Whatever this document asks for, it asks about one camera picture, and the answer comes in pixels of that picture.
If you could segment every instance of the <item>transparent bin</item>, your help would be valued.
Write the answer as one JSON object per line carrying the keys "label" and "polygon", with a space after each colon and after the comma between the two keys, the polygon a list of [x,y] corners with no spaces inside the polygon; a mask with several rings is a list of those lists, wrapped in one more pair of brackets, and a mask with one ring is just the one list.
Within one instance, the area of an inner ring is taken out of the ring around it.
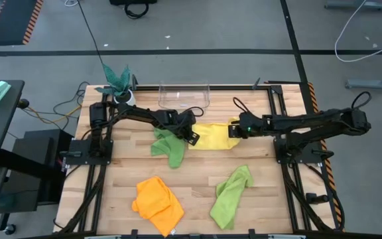
{"label": "transparent bin", "polygon": [[191,85],[160,83],[159,106],[164,109],[181,112],[197,106],[204,110],[209,104],[210,86],[208,82]]}

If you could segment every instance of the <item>towel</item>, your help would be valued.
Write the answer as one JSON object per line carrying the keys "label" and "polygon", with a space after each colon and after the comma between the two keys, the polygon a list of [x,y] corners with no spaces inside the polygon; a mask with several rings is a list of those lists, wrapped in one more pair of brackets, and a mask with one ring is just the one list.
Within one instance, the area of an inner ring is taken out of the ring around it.
{"label": "towel", "polygon": [[229,138],[228,125],[235,120],[237,119],[230,119],[229,123],[196,123],[192,125],[192,131],[197,133],[200,138],[194,146],[189,145],[188,149],[232,149],[239,143],[239,139]]}
{"label": "towel", "polygon": [[157,176],[137,184],[137,199],[132,202],[132,210],[149,219],[164,237],[184,216],[178,199]]}
{"label": "towel", "polygon": [[238,167],[231,177],[216,186],[216,202],[210,216],[221,229],[233,229],[233,220],[239,198],[245,187],[253,186],[253,177],[247,165]]}
{"label": "towel", "polygon": [[167,129],[154,128],[154,135],[157,140],[151,145],[151,155],[167,155],[169,157],[169,167],[178,168],[184,158],[185,141],[178,139]]}

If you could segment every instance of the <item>black floor mat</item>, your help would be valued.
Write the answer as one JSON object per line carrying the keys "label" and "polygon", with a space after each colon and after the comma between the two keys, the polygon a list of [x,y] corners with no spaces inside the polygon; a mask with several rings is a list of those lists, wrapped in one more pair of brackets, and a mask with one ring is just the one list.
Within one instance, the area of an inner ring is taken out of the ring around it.
{"label": "black floor mat", "polygon": [[42,0],[4,0],[0,8],[0,46],[29,43]]}

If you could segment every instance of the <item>gray floor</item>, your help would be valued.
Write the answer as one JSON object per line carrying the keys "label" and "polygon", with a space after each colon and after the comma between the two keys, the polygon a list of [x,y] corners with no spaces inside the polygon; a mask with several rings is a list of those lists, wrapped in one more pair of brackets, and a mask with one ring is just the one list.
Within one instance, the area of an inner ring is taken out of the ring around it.
{"label": "gray floor", "polygon": [[[324,9],[320,0],[288,0],[290,15],[301,49],[334,49],[334,42],[352,11]],[[97,45],[104,50],[266,48],[291,49],[281,4],[277,0],[159,0],[149,14],[132,21],[108,1],[83,0],[86,17]],[[363,11],[349,25],[340,49],[382,47],[382,11]],[[0,50],[94,50],[79,8],[67,8],[61,0],[45,1],[31,42],[26,46],[0,46]],[[219,54],[103,56],[114,71],[129,65],[140,84],[253,83],[300,80],[293,55]],[[321,109],[344,108],[361,90],[346,90],[347,78],[382,78],[382,56],[356,63],[342,63],[335,56],[303,56],[309,82],[314,83]],[[103,84],[105,78],[96,56],[0,57],[0,80],[26,82],[23,97],[36,110],[50,111],[69,100],[78,84]],[[382,234],[382,91],[372,90],[364,107],[373,129],[361,137],[339,136],[327,140],[336,153],[332,166],[339,196],[346,212],[346,230]],[[60,110],[68,112],[72,103]],[[66,128],[74,133],[75,123]],[[16,111],[9,131],[18,137],[25,131],[50,129],[22,111]],[[14,139],[7,136],[4,148]],[[10,223],[18,231],[5,238],[49,234],[56,206],[37,212],[14,214]]]}

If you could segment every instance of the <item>wooden tabletop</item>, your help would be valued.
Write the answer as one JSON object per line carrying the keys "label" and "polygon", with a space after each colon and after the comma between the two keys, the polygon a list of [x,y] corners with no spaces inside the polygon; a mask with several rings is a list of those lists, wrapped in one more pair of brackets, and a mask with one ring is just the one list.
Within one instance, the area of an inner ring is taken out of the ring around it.
{"label": "wooden tabletop", "polygon": [[[76,138],[81,138],[90,128],[89,106],[101,101],[101,94],[94,90],[95,87],[86,88]],[[288,115],[305,114],[299,86],[285,84],[282,87]],[[137,106],[152,110],[160,108],[158,92],[138,91],[134,95]],[[204,116],[197,118],[197,122],[226,123],[229,118],[237,117],[241,110],[233,104],[234,96],[243,101],[256,116],[271,113],[266,91],[216,90],[210,92],[210,105]],[[281,166],[275,159],[272,137],[243,139],[233,149],[224,151],[187,149],[178,169],[169,168],[165,155],[151,157],[150,146],[156,139],[150,124],[120,121],[113,128],[112,139],[112,162],[105,175],[98,234],[130,234],[132,229],[138,229],[139,234],[159,234],[148,220],[142,219],[131,208],[136,197],[135,185],[152,176],[159,176],[164,181],[185,211],[184,217],[176,225],[177,234],[246,234],[249,228],[256,229],[256,233],[260,234],[292,232]],[[209,215],[216,201],[215,188],[240,165],[249,166],[254,185],[245,189],[241,196],[235,215],[235,228],[221,230]],[[326,194],[324,182],[318,175],[306,167],[300,167],[300,174],[304,192]],[[56,218],[61,226],[66,225],[82,203],[87,175],[88,166],[82,165],[64,183]],[[303,228],[301,210],[297,200],[294,201],[298,224]],[[91,225],[93,205],[88,210],[86,229]],[[328,226],[334,227],[328,203],[312,207]]]}

